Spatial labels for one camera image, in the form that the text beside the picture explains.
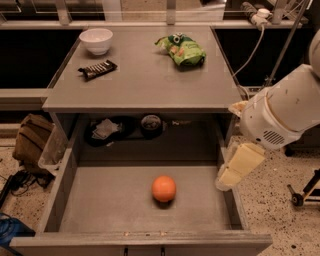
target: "candy bar wrapper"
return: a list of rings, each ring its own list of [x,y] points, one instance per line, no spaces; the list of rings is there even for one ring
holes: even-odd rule
[[[206,57],[205,51],[197,42],[181,33],[162,37],[155,45],[165,49],[178,66],[202,65]]]
[[[79,68],[78,71],[82,72],[85,78],[89,80],[107,74],[113,70],[116,70],[116,68],[116,64],[114,64],[110,60],[106,60],[105,62],[98,63],[96,65],[92,65],[85,68]]]

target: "green snack bag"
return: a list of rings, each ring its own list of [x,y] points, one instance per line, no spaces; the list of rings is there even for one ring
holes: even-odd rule
[[[182,33],[162,37],[155,45],[165,49],[178,66],[202,65],[206,57],[200,45]]]

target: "speckled floor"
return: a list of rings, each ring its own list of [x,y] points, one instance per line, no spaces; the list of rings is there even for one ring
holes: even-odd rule
[[[14,139],[0,140],[0,175],[8,177],[18,168],[11,154]],[[244,142],[242,136],[231,141]],[[273,244],[259,256],[309,256],[320,253],[320,203],[306,202],[294,207],[287,188],[291,184],[297,193],[320,167],[320,149],[296,151],[286,157],[280,150],[266,151],[266,160],[239,184],[250,230],[256,234],[271,234]],[[5,180],[0,180],[2,187]],[[30,186],[22,196],[8,195],[1,211],[17,217],[32,229],[37,228],[50,187]],[[0,255],[9,256],[3,249]]]

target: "white cable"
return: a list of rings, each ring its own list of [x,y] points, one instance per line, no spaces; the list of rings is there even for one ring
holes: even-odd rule
[[[291,13],[293,13],[299,6],[301,6],[305,1],[307,1],[307,0],[301,1],[301,2],[300,2],[296,7],[294,7],[290,12],[288,12],[286,15],[284,15],[284,16],[282,17],[282,19],[288,17],[288,16],[289,16]]]
[[[247,100],[250,100],[250,95],[246,87],[238,84],[238,87],[246,94]]]
[[[232,75],[232,77],[235,77],[235,76],[236,76],[245,66],[247,66],[247,64],[251,61],[253,55],[255,54],[256,50],[258,49],[258,47],[259,47],[259,45],[260,45],[260,43],[261,43],[261,40],[262,40],[262,38],[263,38],[263,35],[264,35],[264,25],[262,24],[262,25],[261,25],[260,38],[259,38],[259,40],[258,40],[258,42],[257,42],[257,44],[256,44],[256,47],[253,49],[253,51],[252,51],[249,59],[246,61],[246,63],[244,63],[244,64],[242,65],[242,67],[239,68],[239,69],[237,70],[237,72],[235,72],[235,73]]]

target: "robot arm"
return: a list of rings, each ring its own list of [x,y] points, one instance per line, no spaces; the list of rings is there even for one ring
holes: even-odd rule
[[[229,147],[217,188],[228,190],[239,183],[263,162],[264,149],[283,148],[320,124],[320,30],[310,45],[309,59],[310,65],[300,65],[248,102],[234,104],[238,111],[232,112],[240,117],[240,131],[252,143]]]

